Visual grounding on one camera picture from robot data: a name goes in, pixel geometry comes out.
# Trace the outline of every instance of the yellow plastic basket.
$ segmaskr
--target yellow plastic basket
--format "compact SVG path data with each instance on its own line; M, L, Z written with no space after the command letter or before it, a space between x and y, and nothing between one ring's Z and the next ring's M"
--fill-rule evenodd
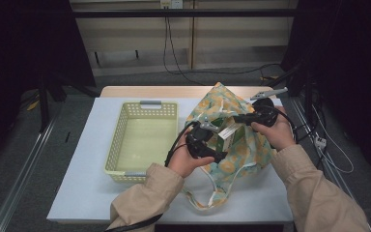
M178 118L176 102L123 103L105 173L115 182L144 182L150 164L164 164L178 135Z

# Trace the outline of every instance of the basket handle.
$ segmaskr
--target basket handle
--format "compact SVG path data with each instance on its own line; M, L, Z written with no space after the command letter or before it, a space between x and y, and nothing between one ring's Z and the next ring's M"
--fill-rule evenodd
M146 172L127 171L127 172L125 172L125 176L127 176L127 177L145 177Z
M140 101L142 109L161 109L161 101Z

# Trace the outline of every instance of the sleeve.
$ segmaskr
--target sleeve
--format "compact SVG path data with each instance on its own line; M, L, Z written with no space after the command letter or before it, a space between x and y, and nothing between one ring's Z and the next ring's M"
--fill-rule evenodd
M328 181L300 145L281 150L271 163L287 189L298 231L369 231L356 201Z
M163 214L183 187L184 179L173 170L153 163L146 172L144 184L137 184L119 194L110 206L111 224L107 229ZM135 231L154 231L150 225Z

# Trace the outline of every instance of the person's right hand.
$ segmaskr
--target person's right hand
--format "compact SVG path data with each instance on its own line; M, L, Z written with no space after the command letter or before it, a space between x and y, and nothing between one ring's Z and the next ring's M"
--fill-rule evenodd
M199 166L204 166L214 162L213 157L204 157L201 159L195 159L191 156L186 146L186 131L180 137L177 144L177 150L174 152L173 157L168 163L168 168L177 172L183 178L189 176L195 168Z
M276 106L276 108L285 113L282 106ZM278 115L275 124L270 128L258 123L252 123L251 127L263 134L278 152L296 144L292 136L291 126L282 115Z

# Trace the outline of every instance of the cable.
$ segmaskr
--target cable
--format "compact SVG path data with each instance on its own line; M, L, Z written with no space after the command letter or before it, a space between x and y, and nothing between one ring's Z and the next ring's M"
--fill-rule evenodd
M169 71L167 69L167 65L165 63L165 54L166 54L166 49L167 49L167 38L170 39L170 43L171 43L171 47L172 47L172 53L173 53L173 56L174 56L174 59L176 61L176 66L177 66L177 69L179 70L179 72L173 72L173 71ZM256 69L253 69L253 70L249 70L249 71L242 71L242 72L213 72L213 71L187 71L187 72L184 72L180 69L180 66L179 66L179 63L177 61L177 57L176 57L176 54L174 52L174 45L173 45L173 40L172 40L172 36L171 36L171 24L170 24L170 19L169 17L167 17L165 19L165 42L164 42L164 54L163 54L163 64L164 64L164 68L167 70L168 73L172 73L172 74L181 74L183 76L185 76L186 73L214 73L214 74L244 74L244 73L253 73L253 72L256 72L256 71L260 71L262 72L262 69L263 68L266 68L266 67L270 67L270 66L280 66L280 64L276 64L276 63L271 63L271 64L266 64L266 65L263 65L261 66L260 68L256 68ZM200 85L204 85L202 83L199 83L199 82L196 82L196 81L193 81L193 80L190 80L188 79L186 76L185 78L188 80L188 81L191 81L191 82L194 82L194 83L197 83L197 84L200 84Z
M164 162L164 166L168 166L168 163L170 162L171 158L173 157L174 155L174 152L177 150L177 147L176 148L176 145L177 143L179 142L180 138L183 136L183 134L186 132L186 130L191 127L191 125L196 125L197 122L195 121L192 121L190 123L188 123L184 128L183 130L179 133L179 135L177 136L176 140L174 141L173 145L171 146L171 149L170 151L168 151L168 154L167 154L167 158L165 159L165 162Z
M297 139L298 139L297 128L295 127L294 122L290 119L290 117L288 117L288 115L286 113L282 112L281 110L279 110L275 107L268 106L268 105L255 105L254 108L267 108L267 109L271 109L271 110L277 112L278 114L282 115L282 117L284 117L286 120L288 120L289 124L291 125L294 140L297 142Z
M154 217L151 217L149 219L137 222L135 224L120 226L120 227L116 227L116 228L113 228L113 229L108 229L105 232L124 232L124 231L140 229L140 228L143 228L143 227L146 227L146 226L149 226L151 224L156 223L161 217L162 217L162 214L161 215L156 215Z
M301 141L303 141L303 139L305 138L305 137L307 137L307 136L309 136L311 133L313 133L314 131L315 131L315 129L317 128L317 126L318 126L318 124L315 124L315 126L306 134L306 135L304 135L304 136L302 136L301 138L299 138L298 139L298 142L301 142Z
M260 69L260 73L261 73L261 77L260 77L261 78L261 84L260 85L263 86L265 81L264 81L264 73L262 72L262 69Z
M312 105L312 108L313 110L315 111L316 113L316 116L318 117L318 120L319 122L321 123L321 127L322 129L324 130L324 132L326 133L327 137L330 139L330 141L332 141L332 143L342 152L342 154L345 156L345 158L348 160L349 164L351 165L351 170L350 171L345 171L339 167L337 167L333 161L331 161L330 159L328 159L325 155L325 153L321 150L321 154L322 156L327 160L327 162L332 165L336 170L340 171L340 172L343 172L343 173L352 173L354 171L354 164L352 163L351 159L349 159L348 155L346 155L346 153L336 144L336 142L329 136L327 130L325 129L325 127L322 125L322 120L321 118L319 117L319 114L318 112L316 111L315 107Z
M315 123L312 122L312 125L314 125L314 128L309 132L309 134L314 132L314 130L318 127L318 124L321 124L321 126L325 129L325 130L323 130L323 136L322 137L327 137L327 134L326 134L327 119L325 117L325 113L324 113L324 110L323 110L323 97L320 95L320 93L318 91L313 90L313 92L312 92L312 104L311 105L312 105L312 107L314 107L314 111L317 114L317 116L319 116L319 113L322 115L322 120L316 120ZM325 147L321 149L323 154L327 151L327 148L328 148L328 144L325 145ZM318 162L315 165L317 168L319 167L320 164L322 164L322 160L323 160L324 157L325 156L319 156Z
M184 146L187 146L187 145L190 145L192 143L185 143L185 144L182 144L182 145L179 145L177 146L174 150L173 150L173 153L175 153L177 151L177 149L181 148L181 147L184 147Z
M172 53L173 53L173 56L174 56L174 60L176 61L176 65L177 65L177 69L179 70L180 74L188 81L190 82L193 82L195 84L198 84L198 85L202 85L202 86L205 86L205 84L203 83L200 83L198 81L194 81L194 80L191 80L189 79L188 77L186 77L186 75L182 72L182 70L180 69L180 66L179 66L179 63L177 61L177 57L176 57L176 53L174 52L174 45L173 45L173 40L171 38L171 25L170 25L170 18L169 17L166 17L165 18L165 43L164 43L164 56L163 56L163 62L164 62L164 68L168 71L166 65L165 65L165 50L167 48L167 25L168 25L168 35L170 37L170 43L171 43L171 50L172 50Z

